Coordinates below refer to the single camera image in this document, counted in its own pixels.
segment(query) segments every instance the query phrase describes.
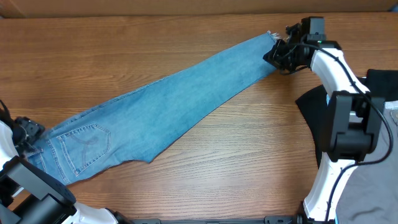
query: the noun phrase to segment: gray cloth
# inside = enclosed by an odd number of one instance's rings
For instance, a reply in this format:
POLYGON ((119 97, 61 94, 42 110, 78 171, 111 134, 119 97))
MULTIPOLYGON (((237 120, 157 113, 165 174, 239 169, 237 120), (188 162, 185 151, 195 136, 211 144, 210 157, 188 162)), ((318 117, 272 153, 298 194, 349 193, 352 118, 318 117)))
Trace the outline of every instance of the gray cloth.
MULTIPOLYGON (((380 164, 361 166, 353 172, 336 208, 339 224, 398 223, 398 106, 391 108, 384 110, 384 116, 394 136, 392 153, 380 164)), ((380 159, 388 146, 387 129, 382 124, 377 147, 365 161, 380 159)))

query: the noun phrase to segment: cable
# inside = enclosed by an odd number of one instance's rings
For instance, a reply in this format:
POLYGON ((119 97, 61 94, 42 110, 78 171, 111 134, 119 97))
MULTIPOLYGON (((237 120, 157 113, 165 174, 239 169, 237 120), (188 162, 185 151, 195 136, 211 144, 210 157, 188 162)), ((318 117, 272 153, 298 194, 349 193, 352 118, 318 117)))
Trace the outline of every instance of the cable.
POLYGON ((304 43, 299 43, 299 44, 289 44, 289 45, 293 45, 294 47, 296 46, 303 46, 303 47, 310 47, 313 48, 315 50, 319 50, 325 54, 327 54, 328 56, 330 56, 331 58, 333 58, 340 66, 341 68, 344 70, 345 74, 347 75, 347 78, 349 80, 349 82, 351 83, 351 85, 353 86, 353 88, 359 93, 361 94, 364 99, 366 100, 367 103, 369 103, 371 105, 371 107, 375 110, 375 112, 377 113, 377 115, 380 117, 381 121, 384 123, 386 129, 387 129, 387 133, 388 133, 388 137, 389 137, 389 148, 386 152, 386 154, 376 160, 376 161, 370 161, 370 162, 359 162, 359 163, 355 163, 349 166, 346 166, 344 169, 341 170, 339 176, 337 177, 335 183, 333 184, 333 188, 331 189, 330 192, 330 196, 329 196, 329 201, 328 201, 328 208, 326 210, 326 216, 325 216, 325 222, 328 222, 328 218, 329 218, 329 213, 330 213, 330 207, 331 207, 331 201, 333 199, 333 194, 335 193, 335 190, 337 188, 338 182, 340 181, 341 177, 343 176, 343 174, 350 168, 354 167, 354 166, 366 166, 366 165, 372 165, 372 164, 378 164, 380 162, 385 161, 391 154, 392 152, 392 148, 394 147, 394 137, 392 136, 392 130, 391 127, 389 126, 386 117, 384 117, 384 115, 381 113, 381 111, 376 107, 376 105, 374 105, 374 103, 368 98, 368 96, 366 96, 365 93, 363 93, 358 86, 355 84, 354 80, 351 78, 351 75, 349 74, 347 68, 345 67, 345 65, 343 64, 343 62, 341 62, 339 60, 338 57, 334 56, 333 54, 327 52, 326 50, 322 49, 321 47, 315 46, 315 45, 310 45, 310 44, 304 44, 304 43))

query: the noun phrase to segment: jeans back pocket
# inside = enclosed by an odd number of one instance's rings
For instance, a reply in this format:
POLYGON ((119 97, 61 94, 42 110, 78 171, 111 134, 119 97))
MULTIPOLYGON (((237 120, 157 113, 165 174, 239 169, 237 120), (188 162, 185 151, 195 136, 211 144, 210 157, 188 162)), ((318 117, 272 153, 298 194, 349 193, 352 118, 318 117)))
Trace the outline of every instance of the jeans back pocket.
POLYGON ((109 151, 111 132, 98 124, 75 129, 57 137, 62 152, 78 176, 109 151))

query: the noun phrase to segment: denim pant leg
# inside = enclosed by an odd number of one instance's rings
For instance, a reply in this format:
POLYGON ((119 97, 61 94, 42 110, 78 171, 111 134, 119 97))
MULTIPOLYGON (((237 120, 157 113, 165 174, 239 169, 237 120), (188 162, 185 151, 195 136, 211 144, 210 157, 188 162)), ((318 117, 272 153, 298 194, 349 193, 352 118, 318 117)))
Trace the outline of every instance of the denim pant leg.
POLYGON ((272 73, 270 33, 75 115, 48 130, 29 162, 64 184, 128 160, 150 162, 197 122, 272 73))

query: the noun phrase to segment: black cloth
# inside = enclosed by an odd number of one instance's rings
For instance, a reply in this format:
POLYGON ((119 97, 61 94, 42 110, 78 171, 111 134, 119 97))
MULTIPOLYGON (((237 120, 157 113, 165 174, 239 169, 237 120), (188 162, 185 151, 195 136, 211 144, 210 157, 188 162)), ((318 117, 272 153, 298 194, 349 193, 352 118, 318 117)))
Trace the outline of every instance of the black cloth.
MULTIPOLYGON (((386 101, 398 100, 398 71, 369 69, 366 78, 359 78, 360 82, 369 88, 372 96, 384 97, 386 101)), ((322 151, 319 148, 322 122, 325 117, 327 102, 326 90, 320 85, 302 95, 296 100, 315 143, 315 155, 318 167, 321 163, 322 151)))

